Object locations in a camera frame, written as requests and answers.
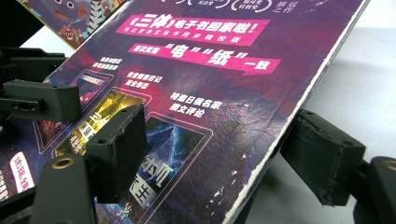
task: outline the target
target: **white surface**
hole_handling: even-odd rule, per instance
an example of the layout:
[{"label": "white surface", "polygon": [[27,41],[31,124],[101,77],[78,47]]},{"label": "white surface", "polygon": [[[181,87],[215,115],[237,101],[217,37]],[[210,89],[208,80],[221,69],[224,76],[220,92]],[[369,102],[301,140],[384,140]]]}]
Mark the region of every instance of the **white surface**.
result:
[{"label": "white surface", "polygon": [[[73,52],[46,27],[23,47]],[[372,0],[305,108],[366,145],[369,161],[396,158],[395,98],[396,1]],[[247,224],[354,223],[353,198],[347,207],[323,207],[281,156],[268,173]]]}]

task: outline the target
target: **poster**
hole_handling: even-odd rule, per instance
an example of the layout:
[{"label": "poster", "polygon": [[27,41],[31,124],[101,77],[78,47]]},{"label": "poster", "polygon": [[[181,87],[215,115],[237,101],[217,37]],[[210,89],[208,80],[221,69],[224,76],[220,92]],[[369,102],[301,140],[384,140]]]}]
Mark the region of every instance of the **poster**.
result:
[{"label": "poster", "polygon": [[366,5],[126,2],[46,79],[89,94],[83,117],[59,124],[47,144],[36,121],[9,119],[14,134],[0,146],[9,148],[0,160],[7,195],[21,184],[10,167],[17,153],[29,188],[45,161],[83,154],[117,110],[143,103],[151,151],[128,196],[97,205],[100,221],[233,222]]}]

